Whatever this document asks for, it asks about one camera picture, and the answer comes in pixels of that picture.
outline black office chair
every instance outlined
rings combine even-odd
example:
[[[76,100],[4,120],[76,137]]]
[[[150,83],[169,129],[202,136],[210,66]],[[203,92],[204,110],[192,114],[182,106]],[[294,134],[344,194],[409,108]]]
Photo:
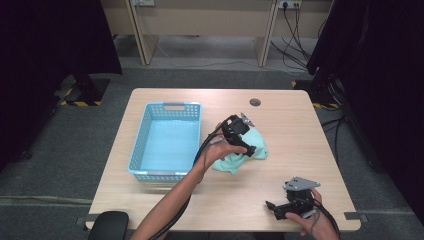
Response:
[[[125,212],[109,211],[100,214],[91,228],[88,240],[124,240],[128,219]]]

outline electrical cable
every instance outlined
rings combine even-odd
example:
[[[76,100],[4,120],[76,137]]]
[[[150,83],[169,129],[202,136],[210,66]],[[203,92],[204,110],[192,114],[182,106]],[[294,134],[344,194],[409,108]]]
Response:
[[[296,12],[295,33],[297,32],[297,43],[298,43],[300,50],[302,51],[303,57],[305,58],[306,61],[309,61],[309,58],[310,58],[311,55],[303,49],[302,44],[300,43],[300,35],[299,35],[300,8],[299,8],[298,4],[295,4],[294,7],[295,7],[295,12]]]
[[[328,132],[328,131],[330,131],[331,129],[334,129],[334,128],[336,128],[337,127],[337,125],[336,126],[332,126],[331,128],[327,128],[327,129],[325,129],[324,130],[324,132]]]
[[[285,50],[283,51],[283,50],[281,50],[280,48],[278,48],[276,45],[275,45],[275,43],[274,42],[272,42],[271,41],[271,44],[272,44],[272,46],[274,46],[281,54],[283,54],[283,63],[284,63],[284,65],[286,65],[287,67],[289,67],[289,68],[293,68],[293,69],[299,69],[299,70],[302,70],[302,71],[306,71],[306,64],[304,64],[304,63],[302,63],[300,60],[298,60],[297,58],[295,58],[295,57],[293,57],[291,54],[288,54]],[[287,63],[286,63],[286,61],[285,61],[285,59],[284,59],[284,56],[286,56],[286,57],[288,57],[288,58],[290,58],[293,62],[295,62],[295,63],[297,63],[299,66],[301,66],[302,68],[299,68],[299,67],[294,67],[294,66],[289,66]]]
[[[287,22],[287,25],[289,26],[290,33],[292,34],[292,39],[290,39],[289,43],[291,43],[291,40],[294,40],[295,43],[296,43],[296,45],[300,48],[300,52],[304,56],[305,60],[309,61],[310,54],[309,53],[306,53],[306,51],[302,48],[302,44],[300,43],[300,37],[299,37],[299,19],[300,19],[300,13],[299,12],[300,12],[300,10],[299,10],[298,6],[295,5],[295,13],[296,13],[296,15],[295,15],[295,22],[296,22],[296,25],[295,25],[295,30],[293,31],[293,28],[292,28],[292,26],[291,26],[291,24],[290,24],[290,22],[289,22],[289,20],[287,18],[286,10],[283,11],[284,18],[285,18],[285,20]]]
[[[338,133],[339,133],[339,128],[340,128],[340,125],[342,124],[342,122],[344,121],[344,118],[342,118],[342,119],[340,119],[338,122],[337,122],[337,125],[336,125],[336,133],[334,134],[334,158],[335,158],[335,160],[336,160],[336,164],[337,164],[337,166],[339,166],[339,153],[338,153],[338,148],[337,148],[337,137],[338,137]]]
[[[155,44],[155,46],[156,47],[158,47],[159,48],[159,50],[166,56],[166,57],[168,57],[168,58],[171,58],[171,56],[169,55],[169,54],[167,54],[161,47],[160,47],[160,45],[159,45],[159,43],[158,42],[156,42],[153,38],[152,38],[152,36],[150,35],[150,34],[148,34],[148,37],[150,38],[150,40]],[[260,67],[260,66],[257,66],[257,65],[254,65],[254,64],[251,64],[251,63],[248,63],[248,62],[245,62],[245,61],[234,61],[234,62],[228,62],[228,63],[219,63],[219,62],[215,62],[215,63],[209,63],[209,64],[203,64],[203,65],[194,65],[194,64],[189,64],[189,65],[178,65],[178,64],[174,64],[174,63],[172,63],[171,65],[173,65],[173,66],[175,66],[175,67],[179,67],[179,68],[197,68],[197,67],[209,67],[209,66],[216,66],[216,65],[231,65],[231,64],[237,64],[237,63],[243,63],[243,64],[246,64],[246,65],[249,65],[249,66],[253,66],[253,67],[256,67],[256,68],[259,68],[259,69],[269,69],[269,70],[273,70],[273,71],[280,71],[280,72],[285,72],[285,73],[287,73],[287,74],[289,74],[289,75],[292,75],[292,76],[297,76],[297,75],[300,75],[300,74],[302,74],[303,72],[306,72],[306,64],[304,64],[304,63],[302,63],[303,65],[305,65],[305,69],[302,69],[302,68],[296,68],[296,69],[298,69],[298,70],[302,70],[302,72],[301,73],[292,73],[292,72],[289,72],[289,71],[286,71],[286,70],[284,70],[284,69],[277,69],[277,68],[271,68],[271,67]]]
[[[343,104],[342,104],[342,101],[339,99],[339,93],[336,91],[336,89],[334,89],[332,81],[329,82],[327,89],[328,89],[328,92],[330,92],[333,99],[337,102],[337,104],[339,106],[342,106]]]
[[[332,106],[332,105],[330,104],[330,107],[329,107],[328,105],[324,104],[324,103],[321,103],[320,105],[321,105],[322,109],[327,110],[327,111],[330,111],[330,112],[334,112],[334,111],[338,111],[338,110],[340,110],[339,105],[337,105],[337,106]]]
[[[326,22],[327,22],[327,18],[324,20],[324,22],[322,22],[321,26],[318,29],[318,38],[320,37],[322,28],[324,27]]]
[[[218,132],[219,129],[222,128],[223,123],[230,120],[230,118],[231,118],[231,116],[228,117],[227,119],[225,119],[224,121],[222,121],[215,128],[215,130],[212,133],[210,133],[208,135],[208,137],[206,137],[205,141],[203,141],[202,145],[200,146],[199,150],[197,151],[196,157],[194,158],[193,166],[197,163],[197,161],[200,158],[200,155],[206,149],[206,147],[211,142],[211,140],[218,135],[216,133]],[[174,226],[174,224],[180,219],[180,217],[183,215],[183,213],[187,209],[187,206],[190,203],[190,199],[191,199],[191,196],[185,201],[185,203],[180,208],[180,210],[177,212],[177,214],[165,226],[163,226],[162,229],[160,229],[157,233],[155,233],[152,237],[150,237],[149,240],[156,240],[156,239],[160,238],[164,233],[169,231],[169,229],[171,229],[171,227]]]
[[[306,203],[306,204],[309,204],[309,205],[311,205],[313,207],[316,207],[321,213],[324,214],[324,216],[327,217],[327,219],[331,223],[331,226],[333,226],[333,229],[336,232],[337,236],[339,237],[339,239],[341,239],[340,238],[340,229],[339,229],[339,226],[337,225],[336,219],[334,219],[333,215],[331,215],[331,213],[324,207],[324,205],[322,205],[322,203],[320,201],[314,199],[314,203],[311,203],[311,202],[306,201],[306,200],[301,199],[301,198],[296,198],[295,197],[293,199],[295,199],[297,201],[300,201],[300,202],[303,202],[303,203]]]
[[[305,70],[306,71],[306,64],[303,63],[302,61],[300,61],[299,59],[295,58],[294,56],[292,56],[291,54],[287,53],[287,49],[291,48],[299,53],[301,53],[303,55],[303,57],[305,58],[306,61],[309,61],[310,58],[310,54],[307,53],[303,48],[302,48],[302,44],[300,43],[300,37],[299,37],[299,19],[300,19],[300,9],[298,7],[298,5],[295,5],[296,8],[296,25],[295,25],[295,29],[293,31],[293,28],[290,24],[290,22],[288,21],[287,18],[287,14],[286,14],[286,9],[287,9],[287,5],[284,7],[283,9],[283,13],[284,13],[284,18],[287,22],[287,25],[289,26],[290,32],[291,32],[291,38],[289,42],[286,42],[286,40],[284,38],[282,38],[283,42],[286,44],[286,47],[284,50],[281,50],[280,48],[278,48],[272,41],[271,44],[281,53],[283,54],[283,63],[284,65],[286,65],[289,68],[293,68],[293,69],[299,69],[299,70]],[[294,41],[296,43],[296,45],[299,47],[299,49],[293,47],[291,45],[291,42]],[[285,57],[288,57],[289,59],[291,59],[293,62],[297,63],[301,68],[299,67],[294,67],[294,66],[289,66],[286,62],[285,62]]]
[[[344,117],[345,117],[345,116],[341,116],[340,118],[337,118],[337,119],[333,119],[333,120],[329,120],[329,121],[323,122],[323,123],[321,123],[321,127],[324,127],[324,126],[326,126],[326,125],[328,125],[328,124],[331,124],[331,123],[334,123],[334,122],[338,122],[338,121],[342,120]]]
[[[315,221],[314,221],[314,223],[312,224],[312,226],[311,226],[311,235],[313,236],[314,235],[314,227],[315,227],[315,225],[318,223],[318,221],[319,221],[319,218],[321,217],[321,211],[316,211],[316,214],[318,215],[316,218],[315,218]]]

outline wooden table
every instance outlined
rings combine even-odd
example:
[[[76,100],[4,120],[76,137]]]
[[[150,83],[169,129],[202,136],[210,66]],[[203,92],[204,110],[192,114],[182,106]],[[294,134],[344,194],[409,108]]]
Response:
[[[249,101],[259,99],[259,107]],[[167,190],[138,182],[127,172],[144,106],[150,101],[200,102],[202,141],[216,124],[232,114],[245,113],[263,135],[266,160],[247,160],[236,175],[210,169],[172,230],[299,231],[297,224],[277,221],[265,205],[287,203],[282,188],[293,176],[321,183],[324,206],[340,230],[359,229],[355,212],[324,132],[306,92],[292,90],[135,89],[129,100],[89,216],[118,210],[129,214],[135,229]],[[91,228],[93,222],[87,222]]]

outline power outlet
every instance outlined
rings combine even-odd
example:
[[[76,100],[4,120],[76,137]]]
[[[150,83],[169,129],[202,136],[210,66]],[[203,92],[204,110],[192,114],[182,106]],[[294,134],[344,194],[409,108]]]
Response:
[[[155,0],[132,0],[134,6],[154,7]]]
[[[285,2],[287,3],[287,9],[300,9],[300,6],[302,5],[302,0],[281,0],[278,8],[284,9]]]

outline black partition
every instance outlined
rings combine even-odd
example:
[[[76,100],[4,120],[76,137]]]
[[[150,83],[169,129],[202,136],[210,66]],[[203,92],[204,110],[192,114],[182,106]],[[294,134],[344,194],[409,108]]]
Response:
[[[422,9],[419,0],[334,1],[308,70],[312,88],[336,88],[371,166],[424,223]]]
[[[121,66],[98,0],[5,0],[0,22],[1,170],[28,150],[67,76]]]

